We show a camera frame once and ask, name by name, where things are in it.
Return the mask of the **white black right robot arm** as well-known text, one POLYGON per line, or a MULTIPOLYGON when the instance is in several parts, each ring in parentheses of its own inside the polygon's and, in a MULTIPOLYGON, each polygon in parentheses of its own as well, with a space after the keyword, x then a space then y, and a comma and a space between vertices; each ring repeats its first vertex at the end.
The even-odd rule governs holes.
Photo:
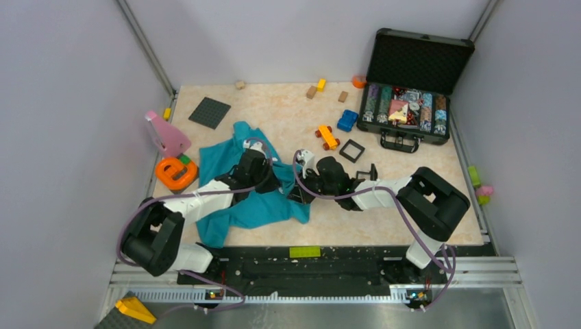
POLYGON ((335 201, 346 211, 396 208, 414 237, 401 264, 410 282, 420 282, 434 263, 446 273, 454 270, 445 247, 470 208, 467 196, 428 167, 398 180, 350 178, 332 156, 315 160, 300 149, 293 156, 295 187, 289 198, 303 204, 314 199, 335 201))

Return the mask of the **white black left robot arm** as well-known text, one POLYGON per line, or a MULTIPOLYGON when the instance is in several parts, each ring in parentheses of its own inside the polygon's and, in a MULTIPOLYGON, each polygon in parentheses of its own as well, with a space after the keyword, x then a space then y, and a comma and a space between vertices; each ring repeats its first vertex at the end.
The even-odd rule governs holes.
POLYGON ((168 271, 192 271, 203 283, 214 282, 219 277, 218 262, 201 245, 182 242, 185 229, 253 193, 280 187, 268 145, 248 138, 243 148, 236 165, 193 192, 143 200, 119 235, 118 259, 154 277, 168 271))

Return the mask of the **teal garment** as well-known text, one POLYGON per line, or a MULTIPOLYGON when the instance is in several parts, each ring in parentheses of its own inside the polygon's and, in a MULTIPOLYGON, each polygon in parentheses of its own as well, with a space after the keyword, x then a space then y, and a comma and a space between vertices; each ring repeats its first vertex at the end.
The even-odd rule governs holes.
MULTIPOLYGON (((239 121, 233 124, 230 139, 199 150, 199 184, 203 186, 209 183, 238 164, 244 151, 243 142, 248 138, 259 138, 268 146, 273 157, 280 157, 260 129, 252 128, 245 121, 239 121)), ((292 166, 277 160, 274 162, 274 174, 282 183, 281 191, 265 194, 253 191, 241 203, 200 219, 196 226, 201 242, 208 247, 222 248, 232 226, 254 229, 292 218, 302 224, 308 223, 310 206, 286 198, 295 183, 292 166)))

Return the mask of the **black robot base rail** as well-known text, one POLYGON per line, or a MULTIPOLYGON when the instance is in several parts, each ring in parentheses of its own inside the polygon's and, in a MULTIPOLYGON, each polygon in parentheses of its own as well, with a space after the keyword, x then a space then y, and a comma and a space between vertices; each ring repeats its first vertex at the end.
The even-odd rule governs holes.
POLYGON ((212 249, 214 260, 203 278, 246 296, 388 296, 392 284, 443 284, 436 265, 418 269, 405 260, 405 247, 320 247, 319 257, 292 258, 289 247, 212 249))

